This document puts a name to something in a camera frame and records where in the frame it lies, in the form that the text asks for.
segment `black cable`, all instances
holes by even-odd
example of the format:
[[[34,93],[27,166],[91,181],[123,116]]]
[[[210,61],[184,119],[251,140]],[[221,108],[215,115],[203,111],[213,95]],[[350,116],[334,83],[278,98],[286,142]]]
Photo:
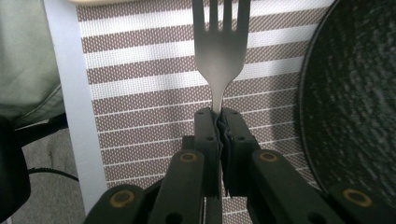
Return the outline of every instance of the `black cable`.
[[[37,168],[37,169],[36,168],[31,168],[31,169],[28,170],[28,174],[29,175],[36,174],[36,173],[51,173],[51,174],[56,174],[56,175],[63,175],[63,176],[66,176],[66,177],[68,177],[70,179],[76,180],[78,182],[78,178],[77,177],[75,177],[73,175],[70,175],[70,174],[67,174],[67,173],[65,173],[63,171],[59,171],[59,170],[55,170],[55,169],[51,169],[51,168]]]

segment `fork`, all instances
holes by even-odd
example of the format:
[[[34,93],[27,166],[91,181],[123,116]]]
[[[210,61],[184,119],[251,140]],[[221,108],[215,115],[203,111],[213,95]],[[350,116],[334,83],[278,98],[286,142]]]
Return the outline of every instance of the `fork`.
[[[204,2],[192,0],[195,63],[212,91],[212,111],[218,118],[227,86],[241,73],[248,44],[250,0],[238,1],[233,30],[233,0],[224,0],[223,28],[219,28],[218,0],[209,3],[209,29],[205,29]]]

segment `metal screw head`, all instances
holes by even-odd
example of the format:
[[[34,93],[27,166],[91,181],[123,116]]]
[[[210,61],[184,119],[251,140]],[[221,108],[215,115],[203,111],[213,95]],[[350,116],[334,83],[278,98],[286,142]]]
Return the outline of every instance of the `metal screw head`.
[[[262,161],[277,161],[277,156],[271,152],[263,152],[260,154],[260,159]]]
[[[113,194],[110,198],[110,204],[116,208],[125,207],[134,201],[134,193],[129,189],[123,189]]]
[[[180,160],[183,162],[193,162],[193,161],[197,161],[197,156],[194,153],[183,153],[180,156]]]
[[[370,207],[373,204],[373,200],[367,194],[356,189],[344,189],[343,195],[348,201],[360,207]]]

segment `dark plate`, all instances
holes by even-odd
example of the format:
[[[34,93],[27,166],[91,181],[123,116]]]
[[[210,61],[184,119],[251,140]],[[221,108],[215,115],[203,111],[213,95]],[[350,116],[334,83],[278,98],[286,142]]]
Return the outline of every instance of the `dark plate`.
[[[299,119],[319,185],[396,205],[396,1],[337,1],[304,62]]]

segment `striped placemat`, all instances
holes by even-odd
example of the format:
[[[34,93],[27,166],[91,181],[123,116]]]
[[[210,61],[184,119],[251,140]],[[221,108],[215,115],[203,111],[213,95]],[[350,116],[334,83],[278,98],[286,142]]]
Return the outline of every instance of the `striped placemat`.
[[[252,1],[246,65],[224,99],[262,148],[283,153],[314,186],[294,113],[305,52],[331,3]],[[193,134],[194,111],[210,106],[194,63],[191,0],[78,7],[78,21],[107,186],[146,188]],[[244,199],[223,203],[224,223],[250,222]]]

